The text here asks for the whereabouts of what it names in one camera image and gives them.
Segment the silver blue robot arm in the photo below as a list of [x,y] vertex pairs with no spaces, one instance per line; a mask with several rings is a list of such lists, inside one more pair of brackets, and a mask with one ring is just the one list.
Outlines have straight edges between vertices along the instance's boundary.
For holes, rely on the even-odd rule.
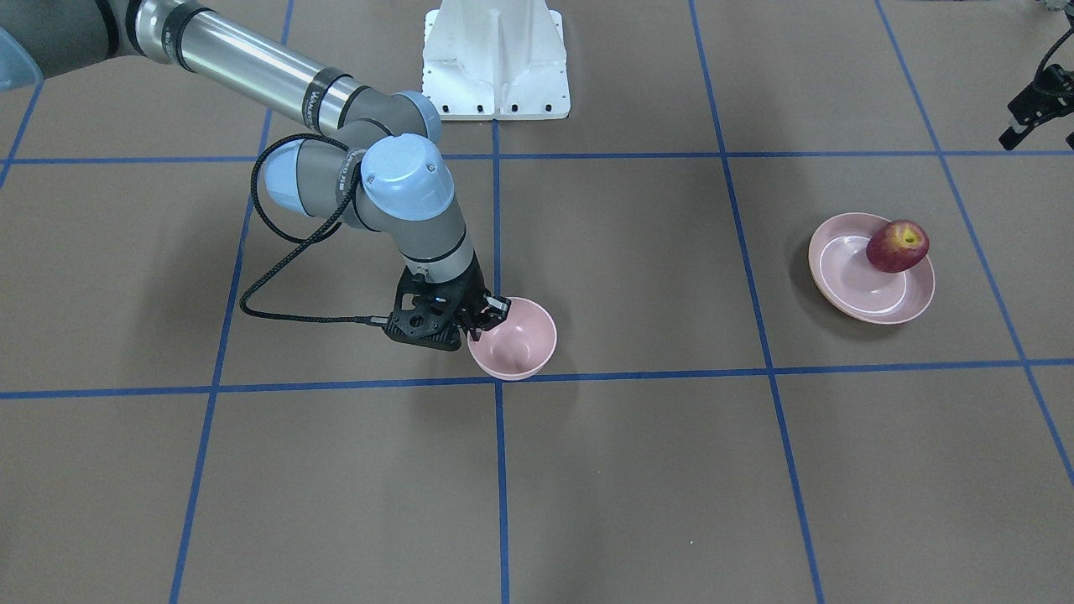
[[335,316],[253,310],[250,300],[301,253],[350,227],[387,233],[405,261],[390,314],[357,315],[351,323],[456,351],[462,341],[479,341],[507,320],[513,303],[484,283],[438,148],[440,114],[422,94],[376,91],[195,1],[4,1],[1,24],[4,91],[142,56],[304,126],[253,161],[253,210],[295,249],[241,294],[244,314],[337,323]]

